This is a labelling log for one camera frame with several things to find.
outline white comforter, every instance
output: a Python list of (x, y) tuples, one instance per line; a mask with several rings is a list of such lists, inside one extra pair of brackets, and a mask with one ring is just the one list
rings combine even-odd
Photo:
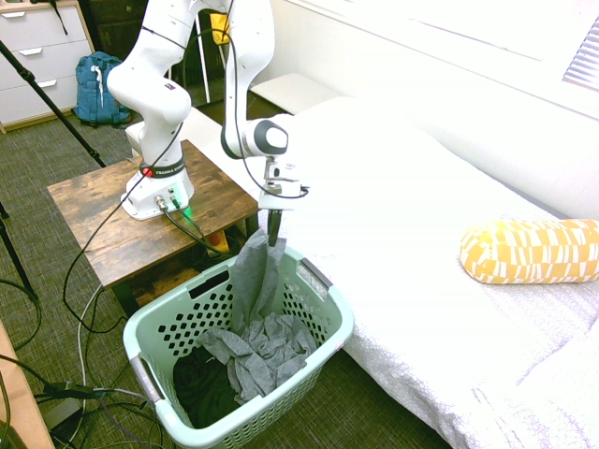
[[(296, 119), (312, 189), (281, 234), (349, 301), (347, 353), (454, 448), (599, 447), (599, 282), (483, 285), (458, 261), (468, 225), (552, 217), (393, 112), (338, 98)], [(241, 164), (205, 152), (257, 196)], [(552, 362), (583, 339), (594, 366)], [(559, 387), (538, 386), (553, 373)]]

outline gray cloth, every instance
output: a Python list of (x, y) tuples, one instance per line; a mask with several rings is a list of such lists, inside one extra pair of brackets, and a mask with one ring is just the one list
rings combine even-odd
[(266, 396), (303, 366), (316, 350), (314, 337), (296, 316), (270, 312), (285, 240), (275, 247), (261, 229), (248, 239), (232, 269), (233, 332), (211, 328), (198, 341), (221, 363), (243, 404)]

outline drawer handle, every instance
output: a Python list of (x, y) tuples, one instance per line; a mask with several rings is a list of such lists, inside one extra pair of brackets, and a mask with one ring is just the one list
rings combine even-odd
[(37, 85), (38, 85), (39, 87), (50, 87), (50, 86), (55, 86), (55, 85), (56, 85), (56, 80), (39, 82)]
[(19, 50), (19, 53), (22, 54), (23, 56), (30, 56), (32, 54), (40, 54), (41, 51), (42, 51), (42, 47), (39, 47), (38, 49)]
[(25, 11), (19, 11), (19, 12), (5, 12), (4, 14), (2, 14), (4, 17), (6, 17), (7, 19), (14, 19), (16, 17), (22, 17), (25, 15)]

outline floor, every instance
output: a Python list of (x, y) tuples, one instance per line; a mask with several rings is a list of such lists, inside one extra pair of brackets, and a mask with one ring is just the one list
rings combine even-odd
[[(262, 106), (267, 109), (265, 113), (269, 113), (271, 105)], [(205, 109), (218, 120), (219, 113), (215, 112), (218, 105)], [(107, 165), (130, 156), (123, 129), (91, 128), (79, 124), (73, 116), (68, 119), (99, 151)], [(82, 383), (78, 322), (62, 300), (66, 271), (79, 246), (46, 187), (98, 166), (59, 121), (0, 136), (0, 160), (0, 201), (10, 214), (6, 220), (7, 230), (43, 308), (39, 333), (18, 352), (18, 357), (48, 380)], [(2, 246), (0, 278), (18, 280)], [(68, 303), (78, 314), (97, 286), (98, 280), (90, 266), (81, 260), (71, 274), (66, 291)], [(93, 329), (107, 330), (117, 324), (107, 333), (81, 333), (83, 352), (88, 349), (86, 381), (94, 386), (118, 386), (140, 392), (124, 353), (121, 316), (123, 312), (115, 297), (111, 293), (104, 294), (99, 299)], [(0, 318), (16, 343), (32, 330), (35, 311), (25, 295), (0, 284)], [(91, 317), (85, 321), (88, 326), (92, 325)], [(27, 379), (35, 393), (41, 391), (42, 385), (37, 379), (29, 374)], [(111, 444), (139, 447), (136, 443), (124, 443), (131, 441), (130, 434), (146, 441), (146, 447), (175, 447), (168, 435), (164, 432), (160, 435), (151, 407), (140, 410), (137, 398), (121, 393), (111, 394), (106, 402), (113, 418), (107, 416), (96, 401), (89, 401), (81, 420), (76, 416), (53, 430), (56, 447), (63, 447), (59, 442), (69, 440), (79, 422), (80, 428), (69, 447), (99, 448)], [(49, 401), (39, 407), (45, 413), (55, 405), (57, 401)], [(246, 447), (446, 449), (449, 446), (392, 400), (341, 351), (324, 367), (316, 387), (306, 398)]]

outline patterned pillow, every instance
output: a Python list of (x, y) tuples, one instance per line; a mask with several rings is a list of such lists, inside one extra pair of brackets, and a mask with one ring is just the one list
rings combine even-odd
[(461, 264), (484, 283), (595, 281), (598, 260), (595, 220), (485, 222), (461, 239)]

